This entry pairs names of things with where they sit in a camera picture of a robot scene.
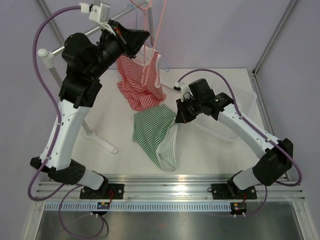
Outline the pink wire hanger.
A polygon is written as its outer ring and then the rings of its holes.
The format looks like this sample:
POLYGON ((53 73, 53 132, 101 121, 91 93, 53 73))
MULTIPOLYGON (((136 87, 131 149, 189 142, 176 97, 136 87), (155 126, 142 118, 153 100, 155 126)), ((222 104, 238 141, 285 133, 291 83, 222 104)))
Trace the pink wire hanger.
MULTIPOLYGON (((145 17, 145 28, 147 28, 147 19, 148 20, 150 19, 149 12, 152 10, 153 1, 152 0, 146 0, 146 7, 145 8, 143 8, 140 5, 138 5, 134 0, 131 0, 130 3, 134 7, 140 9, 144 14, 147 13, 147 16, 145 17)), ((162 11, 161 11, 158 27, 157 27, 157 30, 156 30, 156 34, 151 32, 151 24, 148 23, 149 30, 150 30, 150 43, 151 43, 151 46, 152 46, 151 58, 154 56, 154 54, 156 52, 157 41, 158 41, 158 38, 160 36, 161 25, 162 25, 163 16, 164 16, 164 13, 165 13, 166 5, 167 5, 167 1, 165 0, 163 2, 163 7, 162 7, 162 11)), ((150 74, 150 68, 151 68, 150 66, 147 68, 146 77, 144 79, 142 79, 142 85, 143 86, 147 85, 147 80, 148 80, 149 74, 150 74)))

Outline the green striped tank top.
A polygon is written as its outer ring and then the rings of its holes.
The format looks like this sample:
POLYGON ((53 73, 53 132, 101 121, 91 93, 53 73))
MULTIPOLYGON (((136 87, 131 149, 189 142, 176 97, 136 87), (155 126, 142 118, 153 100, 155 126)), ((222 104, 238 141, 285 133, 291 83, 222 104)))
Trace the green striped tank top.
POLYGON ((173 172, 177 168, 176 113, 161 104, 135 113, 132 141, 137 143, 148 158, 161 170, 173 172))

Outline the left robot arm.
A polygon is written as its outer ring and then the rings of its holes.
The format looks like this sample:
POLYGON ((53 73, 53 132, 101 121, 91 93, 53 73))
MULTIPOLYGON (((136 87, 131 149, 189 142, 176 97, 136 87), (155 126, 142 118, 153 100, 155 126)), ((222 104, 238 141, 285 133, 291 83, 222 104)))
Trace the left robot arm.
POLYGON ((93 44, 84 33, 70 35, 64 43, 62 58, 67 63, 60 91, 57 117, 45 150, 30 160, 38 173, 65 185, 83 186, 89 199, 108 196, 108 179, 72 159, 80 128, 102 88, 100 77, 119 57, 136 57, 150 33, 127 29, 109 20, 99 42, 93 44))

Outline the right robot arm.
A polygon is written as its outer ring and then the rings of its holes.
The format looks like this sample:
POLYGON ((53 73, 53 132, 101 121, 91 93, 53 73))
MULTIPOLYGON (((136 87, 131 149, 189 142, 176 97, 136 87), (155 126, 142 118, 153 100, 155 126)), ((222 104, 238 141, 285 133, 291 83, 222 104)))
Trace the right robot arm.
POLYGON ((180 92, 176 100, 177 124, 186 124, 204 114, 219 121, 236 133, 255 153, 257 164, 234 174, 218 193, 232 199, 240 198, 255 185, 271 186, 293 166, 293 143, 279 140, 238 113, 234 100, 226 93, 215 94, 204 78, 189 85, 177 82, 180 92))

